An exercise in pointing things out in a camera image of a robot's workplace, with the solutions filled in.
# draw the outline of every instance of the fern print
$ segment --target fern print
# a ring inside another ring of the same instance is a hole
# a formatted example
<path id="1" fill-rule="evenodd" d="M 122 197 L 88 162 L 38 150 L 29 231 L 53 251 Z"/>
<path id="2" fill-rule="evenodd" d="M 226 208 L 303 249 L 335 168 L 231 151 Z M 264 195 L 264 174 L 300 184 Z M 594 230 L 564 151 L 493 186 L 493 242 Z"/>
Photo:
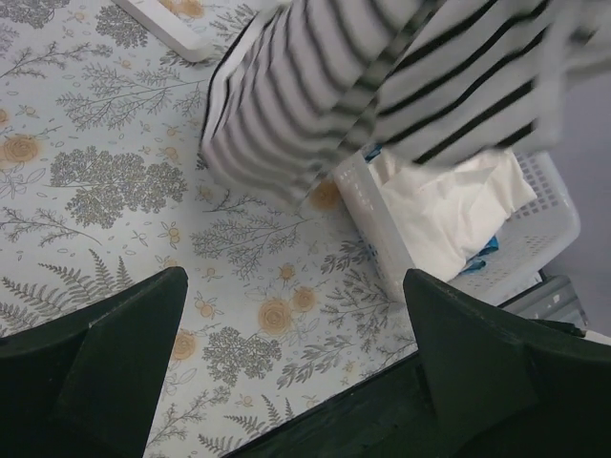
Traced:
<path id="1" fill-rule="evenodd" d="M 273 403 L 267 398 L 267 396 L 261 396 L 266 408 L 266 414 L 263 417 L 256 415 L 225 415 L 224 418 L 231 420 L 236 425 L 240 426 L 246 437 L 236 438 L 235 436 L 224 436 L 224 437 L 207 437 L 200 434 L 200 444 L 206 449 L 215 453 L 217 456 L 222 456 L 230 451 L 239 448 L 242 443 L 252 441 L 253 439 L 265 434 L 270 429 L 279 427 L 283 423 L 292 420 L 294 418 L 293 408 L 287 398 L 284 398 L 284 417 L 281 415 L 280 410 L 276 408 Z"/>
<path id="2" fill-rule="evenodd" d="M 0 302 L 0 318 L 11 333 L 16 333 L 34 327 L 40 316 L 30 312 L 27 307 Z"/>
<path id="3" fill-rule="evenodd" d="M 26 306 L 33 308 L 38 315 L 47 320 L 76 310 L 76 307 L 70 306 L 68 292 L 59 293 L 59 288 L 47 292 L 49 287 L 46 284 L 39 286 L 37 283 L 17 283 L 7 277 L 3 277 L 2 284 Z"/>
<path id="4" fill-rule="evenodd" d="M 200 444 L 217 456 L 226 455 L 242 445 L 242 439 L 238 439 L 236 442 L 233 441 L 233 436 L 210 438 L 200 434 Z"/>
<path id="5" fill-rule="evenodd" d="M 4 277 L 2 285 L 21 300 L 23 305 L 0 302 L 0 320 L 11 332 L 19 332 L 74 312 L 91 303 L 99 302 L 134 285 L 125 263 L 118 258 L 116 274 L 113 275 L 104 260 L 89 250 L 94 261 L 94 272 L 85 274 L 73 267 L 39 263 L 55 274 L 64 284 L 63 288 L 48 284 L 23 283 Z"/>

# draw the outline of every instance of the yellow flower print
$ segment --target yellow flower print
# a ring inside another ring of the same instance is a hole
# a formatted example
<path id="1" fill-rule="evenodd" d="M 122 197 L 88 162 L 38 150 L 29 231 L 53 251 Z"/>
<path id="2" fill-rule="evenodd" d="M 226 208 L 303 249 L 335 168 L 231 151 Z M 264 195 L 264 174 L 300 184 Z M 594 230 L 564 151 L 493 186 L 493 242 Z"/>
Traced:
<path id="1" fill-rule="evenodd" d="M 259 309 L 259 326 L 270 336 L 282 336 L 290 329 L 292 319 L 288 302 L 270 299 Z"/>
<path id="2" fill-rule="evenodd" d="M 236 406 L 252 407 L 252 396 L 240 395 L 240 400 L 236 401 Z"/>
<path id="3" fill-rule="evenodd" d="M 203 296 L 201 295 L 201 292 L 198 291 L 198 294 L 195 297 L 195 308 L 197 308 L 200 311 L 200 314 L 204 318 L 207 318 L 209 320 L 214 320 L 214 317 L 216 317 L 217 315 L 224 315 L 223 312 L 217 309 L 215 305 L 216 301 L 217 301 L 217 298 L 212 298 L 212 299 L 208 299 L 207 301 L 205 301 Z"/>
<path id="4" fill-rule="evenodd" d="M 217 269 L 215 269 L 214 267 L 208 267 L 206 269 L 206 273 L 203 277 L 201 277 L 203 280 L 208 280 L 208 282 L 212 281 L 212 280 L 220 280 L 222 279 L 222 275 L 219 275 L 219 273 L 217 272 Z"/>
<path id="5" fill-rule="evenodd" d="M 176 134 L 181 134 L 181 131 L 179 131 L 178 126 L 170 126 L 169 124 L 163 124 L 163 125 L 168 128 L 168 130 L 165 131 L 165 133 L 168 136 L 176 136 Z"/>
<path id="6" fill-rule="evenodd" d="M 8 162 L 29 162 L 40 153 L 40 146 L 31 135 L 15 135 L 2 145 L 3 156 Z"/>
<path id="7" fill-rule="evenodd" d="M 295 277 L 295 266 L 293 264 L 287 263 L 280 267 L 280 275 L 278 276 L 280 280 L 289 281 L 293 277 Z"/>
<path id="8" fill-rule="evenodd" d="M 181 329 L 174 340 L 172 359 L 174 361 L 188 360 L 195 353 L 196 346 L 195 335 L 192 332 Z"/>
<path id="9" fill-rule="evenodd" d="M 321 212 L 335 210 L 341 200 L 340 190 L 330 179 L 322 181 L 309 196 L 312 207 Z"/>
<path id="10" fill-rule="evenodd" d="M 354 361 L 348 361 L 343 370 L 344 372 L 351 373 L 354 370 Z"/>
<path id="11" fill-rule="evenodd" d="M 69 21 L 84 22 L 85 19 L 87 19 L 87 14 L 83 11 L 72 12 L 68 10 L 68 14 L 70 15 L 68 18 Z"/>
<path id="12" fill-rule="evenodd" d="M 316 396 L 302 396 L 302 398 L 307 399 L 307 402 L 305 403 L 307 408 L 313 408 L 320 403 L 320 401 L 316 399 Z"/>
<path id="13" fill-rule="evenodd" d="M 17 112 L 16 115 L 17 116 L 25 115 L 27 117 L 35 117 L 35 118 L 40 117 L 36 113 L 36 109 L 34 107 L 31 107 L 30 105 L 19 105 L 19 112 Z"/>
<path id="14" fill-rule="evenodd" d="M 178 10 L 185 16 L 189 16 L 193 19 L 203 17 L 203 6 L 199 0 L 181 0 L 178 5 Z"/>
<path id="15" fill-rule="evenodd" d="M 180 242 L 180 231 L 179 231 L 179 228 L 176 227 L 176 222 L 173 221 L 172 224 L 167 224 L 165 222 L 162 222 L 161 226 L 163 226 L 163 229 L 165 229 L 165 232 L 159 234 L 158 237 L 170 238 L 170 246 L 176 250 L 177 249 L 176 244 Z"/>
<path id="16" fill-rule="evenodd" d="M 167 148 L 159 148 L 160 153 L 158 156 L 167 157 L 174 164 L 180 165 L 179 160 L 179 152 L 173 146 L 168 146 Z"/>
<path id="17" fill-rule="evenodd" d="M 214 192 L 207 186 L 198 186 L 198 200 L 211 201 L 214 198 Z"/>
<path id="18" fill-rule="evenodd" d="M 155 256 L 155 259 L 159 263 L 159 267 L 161 268 L 161 270 L 169 269 L 170 267 L 178 267 L 180 265 L 177 260 L 170 256 L 166 256 L 165 258 L 162 258 L 161 256 Z"/>
<path id="19" fill-rule="evenodd" d="M 9 113 L 4 109 L 0 109 L 0 127 L 6 126 L 8 123 L 9 123 Z"/>
<path id="20" fill-rule="evenodd" d="M 177 5 L 173 0 L 159 0 L 159 2 L 172 14 L 179 13 L 179 5 Z"/>
<path id="21" fill-rule="evenodd" d="M 316 293 L 312 288 L 300 286 L 293 294 L 293 309 L 298 312 L 309 312 L 316 305 Z"/>

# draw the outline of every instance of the white towel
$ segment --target white towel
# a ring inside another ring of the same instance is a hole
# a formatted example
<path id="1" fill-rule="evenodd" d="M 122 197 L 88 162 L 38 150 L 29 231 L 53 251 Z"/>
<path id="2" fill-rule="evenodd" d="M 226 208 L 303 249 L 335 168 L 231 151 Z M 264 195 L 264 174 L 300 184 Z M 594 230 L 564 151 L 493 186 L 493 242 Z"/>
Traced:
<path id="1" fill-rule="evenodd" d="M 442 281 L 458 275 L 505 220 L 537 198 L 511 150 L 487 151 L 445 171 L 395 158 L 383 151 L 369 169 L 414 265 Z"/>

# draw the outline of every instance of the gray leaf print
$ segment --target gray leaf print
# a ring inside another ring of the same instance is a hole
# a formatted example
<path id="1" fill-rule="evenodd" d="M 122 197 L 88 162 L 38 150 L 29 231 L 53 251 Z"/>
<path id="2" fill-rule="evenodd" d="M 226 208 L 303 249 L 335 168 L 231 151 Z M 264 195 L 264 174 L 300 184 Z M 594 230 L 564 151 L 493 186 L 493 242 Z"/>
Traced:
<path id="1" fill-rule="evenodd" d="M 24 195 L 28 185 L 40 180 L 46 173 L 45 169 L 38 169 L 24 177 L 21 173 L 24 163 L 20 162 L 9 169 L 0 170 L 0 198 L 15 199 L 17 195 Z"/>
<path id="2" fill-rule="evenodd" d="M 207 169 L 208 169 L 208 164 L 206 163 L 206 160 L 201 155 L 198 155 L 198 163 L 196 165 L 195 170 L 207 170 Z"/>
<path id="3" fill-rule="evenodd" d="M 330 274 L 335 270 L 345 271 L 352 265 L 361 265 L 371 259 L 369 250 L 362 239 L 357 241 L 344 240 L 339 253 L 333 253 L 325 257 L 321 265 L 321 273 Z"/>
<path id="4" fill-rule="evenodd" d="M 7 324 L 11 333 L 16 333 L 34 327 L 40 316 L 30 312 L 28 307 L 0 302 L 0 318 Z"/>
<path id="5" fill-rule="evenodd" d="M 0 79 L 6 76 L 46 78 L 47 76 L 38 67 L 51 66 L 59 70 L 66 70 L 69 61 L 82 62 L 87 54 L 96 57 L 110 57 L 113 54 L 113 50 L 106 45 L 92 46 L 89 43 L 83 43 L 62 51 L 54 41 L 43 52 L 36 52 L 32 48 L 27 47 L 19 51 L 11 59 L 12 68 L 0 74 Z"/>
<path id="6" fill-rule="evenodd" d="M 384 357 L 384 361 L 377 370 L 382 370 L 396 363 L 403 358 L 409 350 L 413 350 L 416 345 L 416 340 L 413 335 L 402 336 L 397 334 L 394 336 L 394 340 L 399 344 L 397 348 L 388 348 L 386 345 L 377 347 L 377 350 Z"/>
<path id="7" fill-rule="evenodd" d="M 207 195 L 203 192 L 203 188 L 200 189 L 200 199 L 208 200 Z M 233 193 L 229 190 L 225 191 L 222 199 L 216 203 L 210 210 L 204 210 L 203 213 L 225 213 L 231 216 L 243 217 L 248 213 L 248 205 L 264 206 L 265 202 L 258 198 L 253 198 L 247 195 L 238 195 L 234 197 Z"/>
<path id="8" fill-rule="evenodd" d="M 147 45 L 148 31 L 117 5 L 102 7 L 95 19 L 95 31 L 113 38 L 117 46 L 128 49 Z"/>
<path id="9" fill-rule="evenodd" d="M 249 280 L 261 267 L 265 254 L 276 255 L 300 241 L 298 227 L 308 219 L 280 223 L 272 216 L 247 215 L 241 219 L 217 219 L 212 227 L 191 235 L 195 254 L 217 260 L 227 256 L 240 280 Z"/>
<path id="10" fill-rule="evenodd" d="M 106 299 L 134 284 L 121 257 L 118 258 L 118 268 L 113 276 L 102 258 L 94 250 L 89 252 L 95 265 L 92 275 L 83 274 L 81 269 L 38 264 L 59 277 L 65 288 L 20 283 L 4 277 L 2 285 L 22 300 L 24 305 L 0 302 L 0 319 L 6 322 L 12 332 L 22 331 L 71 313 L 80 306 Z"/>
<path id="11" fill-rule="evenodd" d="M 135 77 L 99 64 L 83 69 L 83 79 L 90 81 L 93 96 L 65 93 L 55 100 L 78 131 L 106 126 L 122 129 L 140 113 L 158 115 L 172 106 L 182 115 L 193 115 L 203 103 L 199 84 L 184 81 L 175 69 L 136 72 Z M 194 85 L 184 98 L 174 100 L 172 90 Z"/>
<path id="12" fill-rule="evenodd" d="M 278 341 L 267 341 L 257 335 L 242 337 L 240 331 L 226 326 L 210 334 L 203 349 L 212 378 L 235 386 L 243 371 L 249 379 L 262 379 L 273 369 L 274 360 L 282 358 Z"/>
<path id="13" fill-rule="evenodd" d="M 344 287 L 336 287 L 327 295 L 331 303 L 322 313 L 330 316 L 329 324 L 341 329 L 346 317 L 357 322 L 356 332 L 363 339 L 361 349 L 369 353 L 383 329 L 389 325 L 389 312 L 395 304 L 384 289 L 372 283 L 366 273 L 351 269 L 343 280 Z"/>
<path id="14" fill-rule="evenodd" d="M 247 4 L 242 3 L 230 12 L 219 14 L 210 26 L 216 29 L 219 38 L 231 43 L 256 13 Z"/>
<path id="15" fill-rule="evenodd" d="M 187 190 L 182 172 L 167 163 L 144 165 L 133 153 L 98 153 L 93 146 L 85 151 L 59 153 L 51 166 L 51 186 L 75 188 L 66 205 L 76 222 L 85 227 L 98 224 L 110 229 L 123 210 L 158 213 L 167 199 L 182 201 Z"/>
<path id="16" fill-rule="evenodd" d="M 306 345 L 301 365 L 297 363 L 287 364 L 283 368 L 283 375 L 276 384 L 278 388 L 291 386 L 293 382 L 304 383 L 310 379 L 314 372 L 326 373 L 333 367 L 337 367 L 342 361 L 342 352 L 353 346 L 350 336 L 333 336 L 325 339 L 325 344 Z"/>
<path id="17" fill-rule="evenodd" d="M 2 284 L 25 305 L 33 308 L 38 315 L 47 320 L 76 310 L 76 307 L 70 306 L 70 297 L 66 297 L 68 293 L 65 291 L 59 293 L 59 288 L 47 291 L 46 284 L 39 286 L 37 283 L 17 283 L 7 277 L 2 279 Z"/>
<path id="18" fill-rule="evenodd" d="M 229 401 L 230 391 L 226 386 L 215 388 L 212 393 L 202 392 L 198 397 L 191 401 L 189 408 L 182 413 L 178 413 L 176 405 L 171 404 L 163 412 L 163 421 L 159 427 L 153 427 L 147 448 L 158 446 L 162 442 L 178 437 L 182 441 L 187 437 L 186 425 L 189 423 L 198 424 L 205 419 L 204 410 L 208 407 L 226 404 Z"/>
<path id="19" fill-rule="evenodd" d="M 73 239 L 83 236 L 101 245 L 99 240 L 66 226 L 66 219 L 58 215 L 55 211 L 36 209 L 31 218 L 24 217 L 21 211 L 4 207 L 4 220 L 0 220 L 0 229 L 4 229 L 7 240 L 17 243 L 24 234 L 32 232 L 44 232 L 38 246 L 44 247 L 62 239 Z"/>
<path id="20" fill-rule="evenodd" d="M 285 405 L 285 417 L 283 418 L 278 408 L 276 408 L 267 396 L 261 396 L 265 402 L 267 408 L 267 418 L 265 420 L 260 419 L 258 416 L 245 416 L 245 415 L 225 415 L 224 418 L 231 420 L 235 424 L 239 425 L 244 432 L 247 434 L 249 441 L 265 434 L 274 427 L 279 427 L 281 424 L 291 420 L 294 417 L 293 409 L 287 398 L 284 398 Z M 230 451 L 239 448 L 244 438 L 236 440 L 235 436 L 224 436 L 224 437 L 206 437 L 203 434 L 199 436 L 200 443 L 206 447 L 209 451 L 222 456 Z"/>
<path id="21" fill-rule="evenodd" d="M 0 0 L 0 17 L 42 29 L 53 19 L 55 10 L 69 3 L 70 0 Z"/>
<path id="22" fill-rule="evenodd" d="M 0 24 L 0 57 L 6 55 L 12 46 L 12 42 L 18 37 L 18 31 L 14 31 L 6 24 Z"/>

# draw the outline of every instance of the sleeve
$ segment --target sleeve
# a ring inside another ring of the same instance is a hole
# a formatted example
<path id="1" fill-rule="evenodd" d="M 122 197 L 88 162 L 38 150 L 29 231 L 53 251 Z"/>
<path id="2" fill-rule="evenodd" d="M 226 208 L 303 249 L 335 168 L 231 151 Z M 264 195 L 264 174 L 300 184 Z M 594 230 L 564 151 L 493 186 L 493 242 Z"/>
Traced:
<path id="1" fill-rule="evenodd" d="M 218 182 L 294 208 L 370 139 L 377 92 L 442 0 L 294 0 L 213 74 L 200 154 Z"/>

